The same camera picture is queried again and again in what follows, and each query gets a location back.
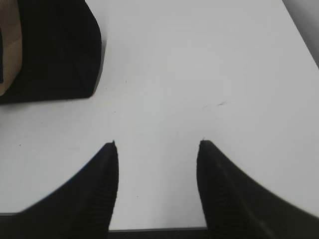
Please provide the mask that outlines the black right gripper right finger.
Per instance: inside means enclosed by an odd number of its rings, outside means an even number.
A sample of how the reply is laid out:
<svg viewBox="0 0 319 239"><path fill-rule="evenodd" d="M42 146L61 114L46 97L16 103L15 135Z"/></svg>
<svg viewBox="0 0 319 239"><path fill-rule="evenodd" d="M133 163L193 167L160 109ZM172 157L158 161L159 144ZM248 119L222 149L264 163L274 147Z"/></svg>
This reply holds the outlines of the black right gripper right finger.
<svg viewBox="0 0 319 239"><path fill-rule="evenodd" d="M319 219L273 194L202 140L196 178L212 239L317 239Z"/></svg>

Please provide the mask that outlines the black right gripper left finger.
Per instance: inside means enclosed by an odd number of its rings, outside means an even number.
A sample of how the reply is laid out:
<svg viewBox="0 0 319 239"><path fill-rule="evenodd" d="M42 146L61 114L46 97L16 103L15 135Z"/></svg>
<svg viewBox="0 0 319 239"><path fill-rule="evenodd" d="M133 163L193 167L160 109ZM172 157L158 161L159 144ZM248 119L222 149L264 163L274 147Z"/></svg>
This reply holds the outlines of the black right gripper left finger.
<svg viewBox="0 0 319 239"><path fill-rule="evenodd" d="M106 143L60 188L0 223L2 239L106 239L119 184L118 152Z"/></svg>

